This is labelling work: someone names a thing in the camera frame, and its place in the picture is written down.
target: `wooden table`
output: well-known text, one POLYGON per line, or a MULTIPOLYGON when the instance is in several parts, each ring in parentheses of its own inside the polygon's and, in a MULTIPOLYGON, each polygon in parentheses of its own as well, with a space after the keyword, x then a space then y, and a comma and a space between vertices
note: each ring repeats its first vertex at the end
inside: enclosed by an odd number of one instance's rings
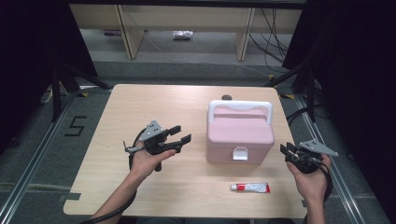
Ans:
POLYGON ((125 216, 149 217, 303 217, 306 210, 280 144, 293 142, 276 90, 256 87, 117 85, 107 102, 67 200, 69 215, 93 214, 128 174, 128 153, 136 135, 152 119, 182 132, 191 142, 154 172, 138 189, 125 216), (261 165, 209 163, 205 158, 206 111, 209 102, 229 94, 234 100, 269 101, 274 106, 275 146, 261 165), (267 182, 271 193, 237 193, 234 183, 267 182))

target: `pink box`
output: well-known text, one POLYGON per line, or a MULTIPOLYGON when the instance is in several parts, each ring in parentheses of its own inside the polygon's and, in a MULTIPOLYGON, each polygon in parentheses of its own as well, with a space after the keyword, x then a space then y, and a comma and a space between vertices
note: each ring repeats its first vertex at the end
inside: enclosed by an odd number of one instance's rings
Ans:
POLYGON ((273 147, 269 102, 212 101, 207 111, 209 162, 260 164, 273 147))

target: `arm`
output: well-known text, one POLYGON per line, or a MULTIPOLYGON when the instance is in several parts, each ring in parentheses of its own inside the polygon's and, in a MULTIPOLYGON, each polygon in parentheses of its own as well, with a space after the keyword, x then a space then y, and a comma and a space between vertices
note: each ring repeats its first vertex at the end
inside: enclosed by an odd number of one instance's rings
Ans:
MULTIPOLYGON (((322 154, 322 163, 330 169, 331 160, 327 155, 322 154)), ((325 175, 316 170, 312 174, 303 174, 291 162, 287 162, 288 168, 294 175, 297 190, 306 200, 308 210, 308 223, 326 223, 323 209, 323 198, 327 188, 325 175)))
MULTIPOLYGON (((138 142, 137 147, 143 146, 142 142, 138 142)), ((107 201, 99 208, 99 210, 92 216, 100 217, 113 212, 123 206, 136 192, 140 184, 153 172, 155 166, 163 160, 166 160, 176 154, 175 150, 167 150, 159 155, 150 155, 146 150, 137 151, 134 154, 133 166, 130 173, 125 177, 119 187, 114 190, 107 201)), ((117 223, 121 214, 104 220, 100 223, 110 224, 117 223)))

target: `hand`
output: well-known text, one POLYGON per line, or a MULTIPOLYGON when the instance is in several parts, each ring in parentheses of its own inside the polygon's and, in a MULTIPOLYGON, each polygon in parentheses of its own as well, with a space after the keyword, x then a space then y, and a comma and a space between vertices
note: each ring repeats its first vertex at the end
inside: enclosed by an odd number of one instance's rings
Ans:
MULTIPOLYGON (((143 146, 143 142, 138 142, 137 147, 143 146)), ((134 160, 132 162, 132 169, 130 174, 139 176, 142 180, 146 179, 154 171, 155 167, 161 161, 164 161, 176 154, 174 149, 166 150, 165 152, 158 155, 151 155, 145 149, 137 151, 134 154, 134 160)))
MULTIPOLYGON (((332 163, 330 158, 325 154, 322 154, 321 157, 322 163, 330 169, 332 163)), ((314 173, 306 175, 301 173, 291 162, 287 162, 287 165, 291 173, 294 175, 297 190, 304 199, 308 203, 323 204, 323 198, 327 188, 327 180, 323 172, 317 169, 314 173)))

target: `red toothpaste tube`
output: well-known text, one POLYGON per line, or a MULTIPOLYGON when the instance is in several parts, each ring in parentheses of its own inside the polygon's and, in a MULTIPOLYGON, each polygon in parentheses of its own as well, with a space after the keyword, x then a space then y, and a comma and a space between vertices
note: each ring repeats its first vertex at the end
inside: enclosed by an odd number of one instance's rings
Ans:
POLYGON ((270 193, 270 187, 267 183, 246 183, 246 184, 233 184, 231 190, 239 192, 257 192, 257 193, 270 193))

